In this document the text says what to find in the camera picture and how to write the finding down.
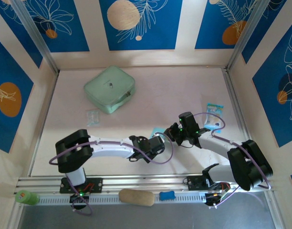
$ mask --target green cup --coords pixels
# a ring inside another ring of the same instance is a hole
[[[27,190],[21,190],[17,192],[15,199],[18,203],[35,205],[39,203],[39,196],[36,193],[29,192]]]

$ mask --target small plastic bag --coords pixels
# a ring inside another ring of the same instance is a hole
[[[223,106],[216,104],[208,104],[207,113],[211,113],[222,117]],[[221,128],[221,120],[213,115],[207,114],[204,127],[210,130],[216,130]]]
[[[99,125],[99,110],[87,111],[88,124],[87,127]]]

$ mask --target beige circle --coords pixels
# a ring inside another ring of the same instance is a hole
[[[140,21],[137,7],[128,0],[115,1],[107,11],[108,21],[117,30],[129,30]]]
[[[140,40],[142,40],[142,37],[141,36],[136,36],[136,40],[140,41]]]
[[[209,0],[210,4],[214,5],[217,4],[220,0]]]
[[[6,4],[10,5],[9,0],[1,0],[1,1],[3,1],[3,2],[5,2]]]

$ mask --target white floor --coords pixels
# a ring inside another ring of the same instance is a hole
[[[205,112],[207,103],[224,105],[223,118],[227,127],[221,135],[244,140],[220,68],[138,67],[123,70],[135,78],[136,93],[114,113],[101,112],[100,126],[97,127],[87,127],[86,111],[95,107],[87,100],[83,86],[102,69],[60,72],[32,176],[60,175],[57,166],[48,163],[56,155],[55,143],[78,129],[87,129],[90,135],[98,137],[143,135],[149,138],[154,127],[168,128],[178,121],[179,114],[186,111]],[[205,117],[196,120],[202,127]],[[156,161],[169,158],[171,147],[168,143],[166,147]],[[214,163],[227,164],[228,161],[207,150],[175,145],[175,155],[165,165],[102,157],[87,161],[84,168],[87,175],[181,174],[200,173]]]

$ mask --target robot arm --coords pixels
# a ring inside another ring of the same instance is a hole
[[[211,150],[230,161],[230,165],[213,164],[202,171],[203,178],[210,186],[218,182],[236,182],[242,189],[249,191],[263,181],[258,169],[241,149],[214,138],[206,128],[200,129],[191,112],[179,115],[179,120],[180,125],[174,123],[165,131],[172,141],[180,146],[183,141],[188,140],[192,145]],[[78,130],[56,143],[57,155],[80,144],[84,146],[69,151],[57,159],[59,172],[65,173],[74,186],[86,182],[82,165],[91,157],[119,156],[130,161],[144,159],[149,163],[144,155],[133,148],[143,151],[151,160],[165,149],[164,141],[159,136],[150,139],[134,135],[126,139],[100,139],[89,136],[86,130]],[[273,171],[269,163],[254,141],[248,140],[237,144],[248,151],[266,177],[272,176]]]
[[[82,165],[92,157],[99,156],[119,156],[128,158],[129,161],[144,159],[147,163],[150,161],[140,154],[138,148],[153,159],[165,150],[164,141],[159,136],[150,139],[145,137],[130,136],[125,139],[109,139],[89,136],[86,130],[78,130],[56,143],[57,155],[74,146],[77,147],[57,158],[58,170],[65,173],[73,186],[79,186],[86,182],[86,177]]]
[[[183,141],[188,140],[192,145],[218,153],[230,162],[229,166],[213,164],[202,171],[210,185],[217,182],[236,182],[242,189],[250,191],[264,181],[258,168],[242,149],[249,153],[266,178],[273,175],[272,168],[256,142],[234,141],[239,146],[237,147],[225,142],[224,138],[213,137],[209,129],[199,128],[191,112],[180,114],[179,121],[180,125],[174,123],[165,131],[172,141],[180,146]]]

